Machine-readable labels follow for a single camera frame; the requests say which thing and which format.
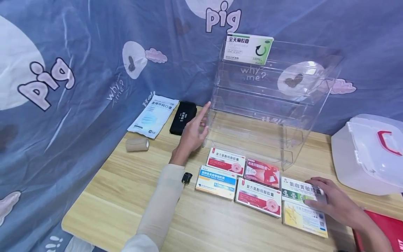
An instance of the blue fabric backdrop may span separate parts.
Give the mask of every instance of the blue fabric backdrop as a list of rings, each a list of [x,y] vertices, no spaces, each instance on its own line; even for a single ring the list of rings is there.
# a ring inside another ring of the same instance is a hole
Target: blue fabric backdrop
[[[400,0],[0,0],[0,31],[1,251],[72,251],[66,211],[154,93],[209,99],[228,31],[344,50],[314,131],[403,121]]]

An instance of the blue and white medicine box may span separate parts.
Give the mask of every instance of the blue and white medicine box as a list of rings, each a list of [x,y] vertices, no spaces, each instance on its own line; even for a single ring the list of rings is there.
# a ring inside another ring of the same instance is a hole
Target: blue and white medicine box
[[[228,200],[234,200],[236,186],[236,175],[221,169],[202,165],[195,189]]]

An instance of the red handle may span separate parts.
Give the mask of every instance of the red handle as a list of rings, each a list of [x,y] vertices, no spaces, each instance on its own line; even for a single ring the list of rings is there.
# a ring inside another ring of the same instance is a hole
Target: red handle
[[[391,153],[396,154],[396,155],[398,155],[398,156],[403,156],[400,152],[391,150],[388,146],[386,146],[386,142],[385,142],[385,139],[383,138],[383,134],[390,134],[390,135],[391,135],[392,132],[391,132],[391,131],[385,131],[385,130],[380,130],[380,131],[378,131],[378,138],[379,138],[379,140],[380,140],[380,144],[382,144],[382,146],[383,146],[387,151],[390,151]]]

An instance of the hand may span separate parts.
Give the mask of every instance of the hand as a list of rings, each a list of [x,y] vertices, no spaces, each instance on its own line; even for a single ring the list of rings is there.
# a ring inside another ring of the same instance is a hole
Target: hand
[[[304,200],[306,205],[330,215],[336,221],[352,229],[363,230],[366,228],[365,225],[372,223],[368,215],[330,179],[313,177],[306,183],[322,189],[328,201],[326,204],[316,200]]]
[[[192,152],[199,148],[208,135],[208,126],[206,126],[206,113],[210,107],[210,102],[201,109],[200,113],[188,122],[183,130],[181,140],[177,150],[188,150]],[[203,132],[200,133],[200,126],[204,127]]]
[[[210,108],[211,102],[207,102],[200,113],[188,122],[182,132],[178,147],[172,151],[170,164],[184,166],[193,151],[199,148],[208,135],[208,126],[206,126],[206,113]]]

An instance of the cloud print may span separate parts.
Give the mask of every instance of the cloud print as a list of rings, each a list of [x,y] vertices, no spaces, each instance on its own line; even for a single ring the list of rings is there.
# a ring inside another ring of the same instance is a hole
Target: cloud print
[[[0,200],[0,226],[3,224],[6,216],[11,212],[13,206],[17,204],[21,193],[19,191],[12,192],[4,199]]]
[[[168,61],[168,58],[161,51],[157,51],[154,48],[146,50],[145,57],[154,63],[165,63]]]
[[[318,86],[318,90],[326,93],[329,90],[328,86],[331,86],[330,81],[322,81],[322,83]],[[356,90],[357,88],[354,87],[351,82],[346,82],[345,79],[336,79],[330,94],[350,94]]]

